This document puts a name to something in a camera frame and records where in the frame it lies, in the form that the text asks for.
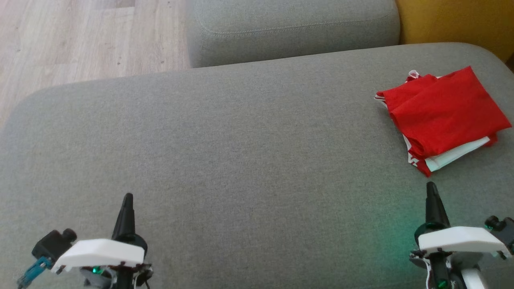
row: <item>couch cushion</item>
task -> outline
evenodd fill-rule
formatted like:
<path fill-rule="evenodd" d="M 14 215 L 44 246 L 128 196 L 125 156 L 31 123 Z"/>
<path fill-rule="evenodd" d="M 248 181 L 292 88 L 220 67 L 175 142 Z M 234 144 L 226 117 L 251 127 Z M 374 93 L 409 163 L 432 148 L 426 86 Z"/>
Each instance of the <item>couch cushion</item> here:
<path fill-rule="evenodd" d="M 193 0 L 193 67 L 394 45 L 394 0 Z"/>
<path fill-rule="evenodd" d="M 467 65 L 514 120 L 514 75 L 486 50 L 452 43 L 40 91 L 0 136 L 0 281 L 13 287 L 52 229 L 108 238 L 132 192 L 152 288 L 422 288 L 408 255 L 427 178 L 373 95 L 411 69 Z M 514 130 L 498 137 L 433 174 L 452 225 L 514 215 Z M 512 263 L 481 265 L 492 289 L 514 281 Z M 82 281 L 46 273 L 32 286 Z"/>

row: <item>folded red shirt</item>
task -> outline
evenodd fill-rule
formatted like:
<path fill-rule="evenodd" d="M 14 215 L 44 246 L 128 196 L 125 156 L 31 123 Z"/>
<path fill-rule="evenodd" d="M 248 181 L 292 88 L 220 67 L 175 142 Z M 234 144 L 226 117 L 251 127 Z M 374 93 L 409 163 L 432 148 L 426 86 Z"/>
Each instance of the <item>folded red shirt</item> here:
<path fill-rule="evenodd" d="M 437 78 L 426 75 L 378 92 L 417 159 L 440 155 L 512 125 L 470 66 Z"/>

